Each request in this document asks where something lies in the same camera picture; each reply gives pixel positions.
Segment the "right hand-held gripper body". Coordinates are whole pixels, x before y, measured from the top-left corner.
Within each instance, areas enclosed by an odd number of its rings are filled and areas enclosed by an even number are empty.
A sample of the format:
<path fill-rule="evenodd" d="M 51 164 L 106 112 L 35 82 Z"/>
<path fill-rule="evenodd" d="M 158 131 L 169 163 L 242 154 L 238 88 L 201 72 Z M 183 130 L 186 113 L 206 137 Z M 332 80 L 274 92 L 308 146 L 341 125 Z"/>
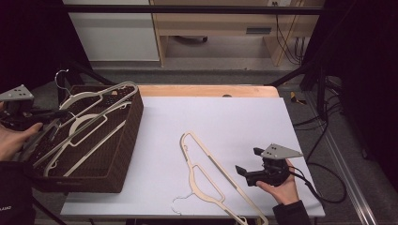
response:
<path fill-rule="evenodd" d="M 247 172 L 245 178 L 249 187 L 256 185 L 257 181 L 262 181 L 271 186 L 281 185 L 290 175 L 286 160 L 288 158 L 299 158 L 302 154 L 291 148 L 270 144 L 265 152 L 259 156 L 263 160 L 263 170 L 256 172 Z"/>

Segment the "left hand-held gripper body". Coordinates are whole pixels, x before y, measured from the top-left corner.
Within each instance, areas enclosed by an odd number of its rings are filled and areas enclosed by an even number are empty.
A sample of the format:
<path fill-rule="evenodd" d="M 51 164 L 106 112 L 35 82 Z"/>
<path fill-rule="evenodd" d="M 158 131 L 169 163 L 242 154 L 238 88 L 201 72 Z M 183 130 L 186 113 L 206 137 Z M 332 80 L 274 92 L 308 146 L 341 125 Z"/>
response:
<path fill-rule="evenodd" d="M 23 84 L 0 94 L 0 101 L 3 103 L 0 122 L 14 130 L 26 130 L 36 124 L 31 113 L 34 98 Z"/>

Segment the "beige hanger with metal hook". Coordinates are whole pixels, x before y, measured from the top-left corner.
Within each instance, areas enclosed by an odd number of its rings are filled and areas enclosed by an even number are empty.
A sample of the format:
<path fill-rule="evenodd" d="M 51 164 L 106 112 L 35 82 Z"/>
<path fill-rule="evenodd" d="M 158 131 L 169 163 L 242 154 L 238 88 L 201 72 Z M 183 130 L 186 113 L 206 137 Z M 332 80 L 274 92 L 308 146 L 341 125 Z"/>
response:
<path fill-rule="evenodd" d="M 91 122 L 96 122 L 98 117 L 96 114 L 86 114 L 79 118 L 77 118 L 71 125 L 69 129 L 69 136 L 67 138 L 67 142 L 63 143 L 62 146 L 57 150 L 55 156 L 50 160 L 50 162 L 46 165 L 43 175 L 45 177 L 49 176 L 50 170 L 54 169 L 57 166 L 58 159 L 63 154 L 63 152 L 68 147 L 76 147 L 83 141 L 90 138 L 95 131 L 101 128 L 107 121 L 108 113 L 112 113 L 116 110 L 124 110 L 128 106 L 130 106 L 130 102 L 122 103 L 116 107 L 110 107 L 107 111 L 103 112 L 100 116 L 101 121 L 100 123 L 92 128 L 85 136 L 83 136 L 77 143 L 73 143 L 72 139 L 74 134 L 78 134 L 79 131 L 84 131 L 86 128 L 91 126 Z M 112 131 L 106 134 L 100 141 L 98 141 L 85 155 L 83 155 L 67 172 L 63 174 L 64 177 L 68 177 L 73 174 L 87 159 L 89 159 L 102 145 L 104 145 L 112 136 L 114 136 L 122 127 L 124 127 L 126 121 L 122 121 L 119 125 L 117 125 Z"/>
<path fill-rule="evenodd" d="M 105 94 L 111 94 L 114 91 L 119 91 L 119 90 L 125 90 L 128 89 L 128 93 L 122 97 L 121 99 L 119 99 L 117 102 L 113 103 L 111 106 L 109 106 L 108 108 L 106 108 L 105 110 L 103 110 L 100 113 L 97 113 L 97 117 L 98 119 L 100 119 L 100 116 L 103 114 L 103 112 L 107 111 L 110 107 L 116 107 L 122 103 L 125 102 L 130 102 L 129 98 L 132 98 L 135 94 L 137 94 L 139 92 L 139 88 L 138 86 L 134 83 L 134 82 L 122 82 L 122 83 L 118 83 L 116 85 L 110 86 L 106 89 L 100 90 L 98 92 L 81 92 L 75 95 L 69 95 L 69 98 L 66 99 L 59 107 L 60 110 L 66 110 L 68 111 L 69 107 L 72 106 L 73 104 L 75 104 L 76 102 L 81 101 L 82 99 L 86 99 L 86 98 L 97 98 L 98 100 L 95 101 L 94 103 L 92 103 L 88 108 L 85 108 L 84 110 L 82 110 L 81 112 L 77 113 L 77 114 L 71 114 L 72 117 L 61 124 L 58 124 L 59 120 L 56 119 L 54 121 L 52 121 L 52 123 L 50 123 L 47 127 L 45 127 L 38 136 L 36 136 L 34 138 L 34 140 L 32 142 L 30 142 L 26 149 L 24 150 L 23 153 L 20 154 L 18 160 L 19 161 L 27 161 L 30 156 L 34 153 L 36 147 L 38 146 L 38 143 L 40 142 L 40 140 L 49 132 L 52 131 L 53 129 L 55 129 L 55 131 L 58 131 L 59 129 L 65 127 L 66 125 L 73 123 L 77 118 L 86 115 L 86 112 L 89 111 L 91 108 L 97 106 L 99 103 L 101 103 L 104 100 L 104 95 Z M 48 153 L 46 153 L 43 157 L 41 157 L 40 159 L 38 159 L 33 166 L 37 167 L 39 164 L 41 164 L 44 160 L 46 160 L 49 156 L 51 155 L 55 155 L 57 150 L 62 146 L 63 143 L 67 142 L 67 138 L 65 138 L 62 142 L 60 142 L 57 146 L 55 146 L 53 149 L 51 149 Z"/>
<path fill-rule="evenodd" d="M 191 160 L 189 154 L 189 146 L 186 143 L 186 139 L 192 139 L 193 142 L 199 147 L 199 149 L 205 154 L 205 156 L 210 160 L 212 165 L 216 168 L 218 172 L 221 173 L 223 178 L 227 181 L 227 183 L 237 192 L 237 194 L 251 207 L 254 213 L 259 217 L 261 221 L 261 225 L 269 225 L 268 218 L 265 214 L 260 210 L 260 208 L 251 200 L 251 198 L 245 193 L 245 191 L 237 184 L 237 182 L 233 179 L 233 177 L 226 171 L 226 169 L 221 165 L 221 163 L 211 154 L 211 152 L 207 149 L 207 147 L 203 144 L 203 142 L 197 137 L 197 135 L 192 131 L 184 132 L 179 139 L 179 147 L 182 152 L 182 155 L 185 159 L 186 165 L 188 166 L 188 183 L 191 189 L 191 192 L 186 196 L 188 199 L 190 196 L 194 195 L 199 200 L 212 203 L 218 206 L 224 213 L 226 213 L 230 218 L 232 218 L 238 225 L 249 225 L 248 219 L 244 216 L 240 216 L 236 214 L 232 209 L 230 209 L 226 204 L 226 196 L 219 188 L 214 179 L 210 176 L 210 174 L 206 171 L 206 169 L 200 165 L 199 163 L 194 163 Z M 210 186 L 216 191 L 219 195 L 218 198 L 211 196 L 205 193 L 199 186 L 200 181 L 197 179 L 197 176 L 201 175 Z"/>

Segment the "brown woven plastic basket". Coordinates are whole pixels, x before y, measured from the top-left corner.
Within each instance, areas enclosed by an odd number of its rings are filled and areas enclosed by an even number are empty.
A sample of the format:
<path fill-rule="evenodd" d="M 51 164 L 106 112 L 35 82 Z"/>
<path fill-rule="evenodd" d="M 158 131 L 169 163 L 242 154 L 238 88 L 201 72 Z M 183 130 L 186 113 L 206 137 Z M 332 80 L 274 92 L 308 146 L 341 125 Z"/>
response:
<path fill-rule="evenodd" d="M 76 85 L 71 88 L 70 94 L 81 92 L 98 92 L 111 85 Z M 104 100 L 97 106 L 91 108 L 86 114 L 97 114 L 117 102 L 128 93 L 128 89 L 114 91 L 105 94 Z M 73 114 L 77 114 L 88 108 L 97 101 L 96 97 L 89 97 L 76 102 L 66 111 L 69 116 L 63 120 L 58 119 L 58 124 L 68 121 Z M 45 177 L 43 171 L 46 165 L 54 157 L 49 156 L 37 167 L 33 164 L 57 146 L 69 135 L 72 123 L 55 131 L 49 131 L 38 143 L 34 153 L 27 161 L 28 174 L 33 180 L 36 189 L 43 192 L 98 192 L 118 193 L 121 191 L 130 165 L 130 159 L 137 140 L 139 126 L 144 111 L 144 104 L 140 90 L 132 98 L 129 98 L 130 106 L 124 110 L 116 110 L 107 114 L 108 121 L 94 134 L 76 147 L 68 147 L 60 156 L 57 166 L 50 170 L 49 176 Z M 72 139 L 77 143 L 92 128 L 95 128 L 101 118 L 90 127 L 79 133 Z M 85 155 L 98 141 L 112 131 L 122 121 L 126 121 L 114 136 L 102 145 L 89 159 L 87 159 L 73 174 L 64 177 L 67 172 L 83 155 Z"/>

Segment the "person's right hand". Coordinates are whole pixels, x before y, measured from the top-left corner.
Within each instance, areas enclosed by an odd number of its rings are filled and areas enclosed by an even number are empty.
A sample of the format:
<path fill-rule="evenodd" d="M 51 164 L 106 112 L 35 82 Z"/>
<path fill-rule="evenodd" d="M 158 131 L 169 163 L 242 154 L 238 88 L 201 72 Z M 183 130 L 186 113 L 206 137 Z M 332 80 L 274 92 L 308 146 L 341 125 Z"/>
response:
<path fill-rule="evenodd" d="M 270 194 L 277 204 L 288 205 L 299 201 L 299 194 L 295 178 L 292 174 L 279 186 L 274 187 L 262 181 L 257 181 L 256 185 Z"/>

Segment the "person's left hand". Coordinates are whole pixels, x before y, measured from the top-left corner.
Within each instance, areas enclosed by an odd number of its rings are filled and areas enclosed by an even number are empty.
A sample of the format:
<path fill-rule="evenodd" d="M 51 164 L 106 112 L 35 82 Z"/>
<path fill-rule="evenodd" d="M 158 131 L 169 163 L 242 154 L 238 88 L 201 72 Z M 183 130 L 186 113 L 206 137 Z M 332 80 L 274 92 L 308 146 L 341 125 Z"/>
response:
<path fill-rule="evenodd" d="M 42 128 L 36 123 L 25 131 L 16 131 L 0 125 L 0 161 L 11 161 L 23 144 Z"/>

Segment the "black metal stand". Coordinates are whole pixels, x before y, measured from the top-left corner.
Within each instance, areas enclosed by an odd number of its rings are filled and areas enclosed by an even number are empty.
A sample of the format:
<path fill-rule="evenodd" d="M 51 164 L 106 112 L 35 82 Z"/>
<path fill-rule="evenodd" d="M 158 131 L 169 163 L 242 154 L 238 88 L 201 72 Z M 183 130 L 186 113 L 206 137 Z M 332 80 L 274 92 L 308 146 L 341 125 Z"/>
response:
<path fill-rule="evenodd" d="M 280 79 L 268 83 L 268 86 L 279 87 L 298 75 L 303 75 L 303 79 L 299 84 L 302 91 L 311 91 L 316 86 L 316 108 L 315 111 L 322 120 L 327 120 L 326 106 L 325 106 L 325 90 L 326 90 L 326 71 L 321 63 L 311 60 L 303 66 L 289 72 Z"/>
<path fill-rule="evenodd" d="M 86 67 L 77 61 L 63 63 L 54 75 L 54 82 L 57 86 L 58 102 L 61 103 L 69 92 L 67 83 L 70 86 L 84 85 L 81 75 L 87 75 L 95 81 L 105 85 L 115 85 L 114 82 L 102 77 L 92 68 Z"/>

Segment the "white table sheet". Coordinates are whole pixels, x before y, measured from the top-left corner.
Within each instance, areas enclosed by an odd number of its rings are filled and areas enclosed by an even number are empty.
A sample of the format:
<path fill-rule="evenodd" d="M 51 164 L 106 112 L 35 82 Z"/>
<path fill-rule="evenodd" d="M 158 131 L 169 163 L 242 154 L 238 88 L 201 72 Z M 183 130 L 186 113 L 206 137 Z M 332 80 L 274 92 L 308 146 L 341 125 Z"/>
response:
<path fill-rule="evenodd" d="M 216 205 L 191 192 L 188 166 L 179 147 L 184 132 L 192 131 L 237 184 L 268 217 L 275 200 L 257 187 L 249 187 L 236 165 L 259 171 L 262 159 L 254 147 L 276 143 L 299 150 L 284 101 L 280 97 L 145 97 L 139 128 L 124 187 L 118 194 L 71 193 L 61 211 L 64 216 L 93 218 L 223 218 Z M 202 165 L 226 196 L 225 204 L 236 214 L 254 218 L 251 207 L 220 172 L 187 138 L 194 163 Z M 200 188 L 219 195 L 201 176 Z"/>

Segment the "dark curtain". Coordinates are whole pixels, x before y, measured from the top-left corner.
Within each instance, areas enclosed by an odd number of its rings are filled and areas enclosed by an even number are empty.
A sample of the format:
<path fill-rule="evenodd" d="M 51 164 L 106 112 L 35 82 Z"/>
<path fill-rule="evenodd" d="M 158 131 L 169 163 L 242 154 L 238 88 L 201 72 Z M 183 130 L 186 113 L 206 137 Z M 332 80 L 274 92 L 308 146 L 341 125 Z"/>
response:
<path fill-rule="evenodd" d="M 349 118 L 368 153 L 398 191 L 398 0 L 325 0 L 305 60 L 304 77 L 342 81 Z"/>
<path fill-rule="evenodd" d="M 90 63 L 63 0 L 0 0 L 0 94 L 33 90 L 60 68 Z"/>

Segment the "yellow and black tool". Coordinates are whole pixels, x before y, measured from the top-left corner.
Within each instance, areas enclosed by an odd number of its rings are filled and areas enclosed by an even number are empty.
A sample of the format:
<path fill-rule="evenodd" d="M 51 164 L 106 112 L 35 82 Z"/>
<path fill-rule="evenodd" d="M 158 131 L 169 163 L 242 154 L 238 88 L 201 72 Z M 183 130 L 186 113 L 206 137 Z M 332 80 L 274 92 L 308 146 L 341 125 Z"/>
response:
<path fill-rule="evenodd" d="M 302 99 L 298 99 L 295 92 L 290 92 L 290 100 L 291 102 L 297 103 L 297 104 L 301 104 L 301 105 L 307 105 L 307 101 L 306 100 L 302 100 Z"/>

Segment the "white cabinet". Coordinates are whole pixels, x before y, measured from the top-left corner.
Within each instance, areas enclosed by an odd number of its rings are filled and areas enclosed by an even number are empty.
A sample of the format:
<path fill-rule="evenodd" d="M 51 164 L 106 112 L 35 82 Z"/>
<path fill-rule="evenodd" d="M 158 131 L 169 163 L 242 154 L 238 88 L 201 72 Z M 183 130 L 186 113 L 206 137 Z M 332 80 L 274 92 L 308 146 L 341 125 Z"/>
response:
<path fill-rule="evenodd" d="M 159 61 L 150 13 L 70 13 L 92 62 Z"/>

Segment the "dark chair base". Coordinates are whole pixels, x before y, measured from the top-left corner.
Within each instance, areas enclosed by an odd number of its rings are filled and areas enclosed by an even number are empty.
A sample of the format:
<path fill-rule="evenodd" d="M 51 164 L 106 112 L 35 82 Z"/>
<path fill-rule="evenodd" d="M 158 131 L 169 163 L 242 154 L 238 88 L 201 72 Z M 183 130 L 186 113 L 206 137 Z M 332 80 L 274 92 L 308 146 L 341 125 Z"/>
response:
<path fill-rule="evenodd" d="M 208 37 L 182 37 L 182 36 L 174 36 L 174 39 L 181 43 L 187 44 L 200 44 L 206 43 L 208 41 Z"/>

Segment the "light wooden desk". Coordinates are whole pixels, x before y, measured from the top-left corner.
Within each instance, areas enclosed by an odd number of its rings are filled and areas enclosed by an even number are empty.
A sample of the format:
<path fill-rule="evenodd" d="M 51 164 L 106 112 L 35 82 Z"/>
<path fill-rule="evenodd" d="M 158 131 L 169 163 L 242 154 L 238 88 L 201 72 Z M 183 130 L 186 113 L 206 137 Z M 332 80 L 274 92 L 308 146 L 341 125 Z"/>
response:
<path fill-rule="evenodd" d="M 326 0 L 149 0 L 152 6 L 322 7 Z M 258 36 L 279 66 L 294 38 L 312 36 L 316 15 L 173 14 L 153 15 L 157 34 L 171 36 Z"/>

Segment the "black horizontal bar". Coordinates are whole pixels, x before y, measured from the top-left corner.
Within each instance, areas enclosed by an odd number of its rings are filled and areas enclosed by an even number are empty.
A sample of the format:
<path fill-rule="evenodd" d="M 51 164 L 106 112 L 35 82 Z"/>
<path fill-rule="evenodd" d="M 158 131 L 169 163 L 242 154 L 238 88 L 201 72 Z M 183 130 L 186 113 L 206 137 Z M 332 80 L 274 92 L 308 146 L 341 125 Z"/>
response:
<path fill-rule="evenodd" d="M 321 15 L 322 7 L 230 7 L 230 6 L 143 6 L 143 5 L 64 5 L 73 13 L 195 13 L 195 14 L 278 14 Z"/>

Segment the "aluminium rail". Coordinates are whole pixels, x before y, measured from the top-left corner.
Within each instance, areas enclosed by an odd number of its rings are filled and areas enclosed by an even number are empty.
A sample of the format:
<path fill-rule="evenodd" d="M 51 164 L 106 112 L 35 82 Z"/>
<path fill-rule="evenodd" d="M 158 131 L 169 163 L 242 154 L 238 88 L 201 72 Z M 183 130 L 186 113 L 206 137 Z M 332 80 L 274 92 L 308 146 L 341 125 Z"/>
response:
<path fill-rule="evenodd" d="M 379 225 L 362 189 L 360 178 L 353 169 L 361 158 L 361 151 L 351 129 L 341 115 L 343 106 L 337 96 L 325 99 L 327 123 L 321 127 L 321 143 L 329 152 L 329 158 L 338 175 L 345 183 L 347 198 L 360 220 L 361 225 Z"/>

